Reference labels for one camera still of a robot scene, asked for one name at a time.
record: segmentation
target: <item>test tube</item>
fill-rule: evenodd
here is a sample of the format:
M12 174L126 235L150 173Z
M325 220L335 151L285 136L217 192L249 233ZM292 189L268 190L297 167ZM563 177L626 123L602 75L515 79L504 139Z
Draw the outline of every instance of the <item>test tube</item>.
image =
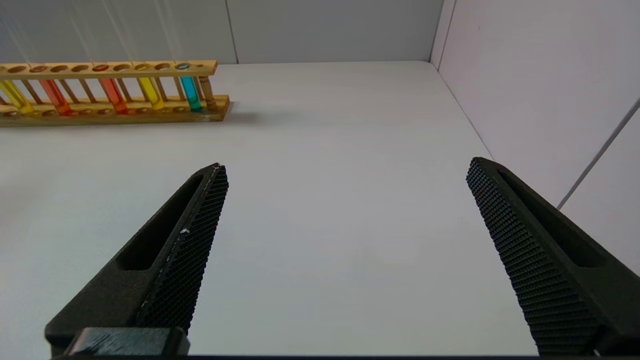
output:
M0 90L6 94L21 114L27 115L35 111L31 103L24 97L20 90L18 90L13 81L0 80Z
M100 58L100 50L98 47L98 43L95 41L95 38L93 36L91 27L84 18L81 4L86 5L87 3L80 0L69 1L71 24L73 25L76 34L80 39L80 43L82 43L84 47L84 51L87 57L89 57L89 60L93 65L93 71L105 71L109 68L109 65L105 64L104 62L98 64L95 63L95 61ZM122 94L120 93L120 89L118 88L116 81L110 78L100 78L98 79L98 81L100 82L100 85L104 90L104 94L107 95L107 99L109 99L109 102L113 106L113 109L116 111L116 113L122 115L127 114L129 112L129 109L127 109L127 103L122 98Z
M51 100L51 104L53 104L60 115L69 116L73 114L71 106L69 106L65 96L62 95L62 92L60 91L60 88L58 88L55 80L40 80L40 85L44 89L44 92L47 93L49 100Z
M166 39L167 45L169 45L169 50L171 51L173 62L176 64L176 69L188 69L190 66L189 63L185 61L182 61L181 63L177 62L178 59L182 58L182 46L180 45L180 40L178 39L178 35L175 31L175 24L173 22L172 12L169 7L168 1L154 0L154 4L156 6L156 11L158 12L160 25L162 26L162 30L164 32L164 37ZM198 90L196 88L195 81L193 81L193 78L191 76L181 76L180 82L182 83L184 94L187 98L187 102L189 103L189 107L191 108L191 112L202 112L202 105L200 104Z
M2 18L4 26L9 33L9 37L11 37L13 43L17 47L18 52L20 52L24 61L29 65L30 71L40 72L45 70L47 68L46 66L32 63L33 59L37 58L36 49L33 47L31 41L29 41L29 37L24 30L16 21L13 20L13 17L2 2L0 2L0 13L6 15ZM73 111L71 110L71 107L69 107L64 95L62 95L62 92L60 92L55 80L40 80L40 84L49 97L49 100L51 100L51 104L53 104L60 115L72 114ZM20 90L15 87L12 81L3 80L1 88L2 91L6 93L7 97L9 97L11 102L18 108L21 114L28 114L35 111L29 101L22 95Z
M122 9L120 9L117 3L113 1L102 0L102 5L104 6L107 16L111 20L111 25L113 25L113 29L115 30L116 35L120 40L120 44L122 44L124 52L127 54L131 64L133 65L134 61L140 61L136 46L134 45L131 29L124 19ZM145 64L141 65L136 66L135 69L144 69L143 66ZM138 78L138 84L140 85L140 89L144 93L145 98L148 99L154 110L164 108L164 101L158 94L158 89L150 78Z
M188 69L189 64L181 63L176 66L180 70ZM184 95L187 97L187 102L191 108L192 113L202 112L202 105L200 104L200 97L198 96L198 89L196 83L191 76L181 76L180 82L184 88Z

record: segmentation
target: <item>wooden rack base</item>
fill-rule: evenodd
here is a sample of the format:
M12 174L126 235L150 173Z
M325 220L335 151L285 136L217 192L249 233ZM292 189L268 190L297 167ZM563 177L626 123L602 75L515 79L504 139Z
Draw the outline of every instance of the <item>wooden rack base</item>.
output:
M35 113L22 116L13 106L0 105L0 127L25 126L73 126L73 125L111 125L111 124L150 124L160 122L211 122L222 121L229 107L228 95L213 96L218 109L214 112L192 113L189 105L179 96L168 96L165 108L154 111L143 97L133 97L127 103L129 115L118 115L113 111L106 98L79 99L77 104L69 104L73 116L60 116L52 110L52 104L43 99L42 104L33 105ZM206 109L205 101L200 101Z

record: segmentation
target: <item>white table surface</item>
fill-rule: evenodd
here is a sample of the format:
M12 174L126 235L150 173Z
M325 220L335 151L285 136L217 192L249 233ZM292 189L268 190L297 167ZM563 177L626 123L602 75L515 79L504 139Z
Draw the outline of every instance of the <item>white table surface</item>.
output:
M431 64L221 65L221 123L0 129L0 357L191 173L230 189L191 354L535 354L465 183L488 156Z

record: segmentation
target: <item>wooden test tube rack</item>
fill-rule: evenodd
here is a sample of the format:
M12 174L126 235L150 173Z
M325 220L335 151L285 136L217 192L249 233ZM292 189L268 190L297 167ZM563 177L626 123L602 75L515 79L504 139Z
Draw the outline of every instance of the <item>wooden test tube rack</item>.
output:
M45 63L37 66L26 63L0 63L0 81L21 81L33 100L27 100L34 111L20 113L10 98L0 91L0 127L68 126L144 124L158 122L210 122L222 121L229 107L228 95L214 95L209 76L216 72L215 60L194 60L175 64L172 61L146 61L144 63L107 62L96 70L92 63ZM192 112L180 85L180 78L191 77L197 88L202 112ZM87 85L87 79L115 79L124 95L126 113L116 113L109 99L96 97ZM150 78L164 106L154 110L144 97L131 97L125 78ZM160 78L173 78L177 96L167 96ZM85 96L78 96L67 81L80 82ZM50 99L39 97L30 81L56 80L67 93L65 96L72 113L60 115Z

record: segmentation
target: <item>wooden dowel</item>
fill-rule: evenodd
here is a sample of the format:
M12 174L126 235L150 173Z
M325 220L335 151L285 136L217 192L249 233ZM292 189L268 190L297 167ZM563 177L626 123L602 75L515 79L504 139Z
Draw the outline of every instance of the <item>wooden dowel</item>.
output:
M162 101L167 101L166 94L164 93L164 87L162 86L162 82L160 81L160 78L154 78L154 80L156 81L156 87L158 89L158 92L160 93L160 99L162 99Z
M204 96L202 95L202 89L200 88L200 81L198 80L198 77L194 76L193 82L196 83L196 91L198 92L198 97L200 98L201 101L203 101Z
M65 89L65 91L67 92L67 94L69 95L69 99L71 99L71 101L74 102L74 104L79 103L78 98L76 97L76 95L74 94L73 91L71 91L71 88L69 87L69 84L67 84L67 80L64 79L60 79L58 80L60 82L60 85L62 85L62 87Z
M180 79L178 77L173 77L173 82L175 83L175 88L178 89L178 96L181 101L185 101L187 98L184 97L184 91L182 91L182 85L180 84Z
M91 92L91 89L89 89L89 84L86 83L85 79L78 79L78 81L80 81L80 85L82 85L82 89L84 89L84 92L86 92L87 97L89 98L89 101L96 103L97 101L95 100L95 97L93 96L93 93Z
M27 91L29 92L29 94L31 94L31 97L36 102L36 104L38 105L42 104L42 100L36 93L36 90L33 89L33 86L31 86L31 83L29 82L29 80L22 80L22 84L24 85L24 87L27 88Z
M216 105L216 101L213 99L213 92L211 92L211 82L209 81L209 77L198 76L198 81L200 82L200 87L204 93L204 101L207 103L207 109L209 111L216 111L218 109L218 105Z
M129 89L127 89L126 85L124 85L124 80L122 78L117 78L116 81L118 82L118 85L120 85L120 89L122 90L122 95L124 95L124 99L127 102L131 102L131 95L129 95Z

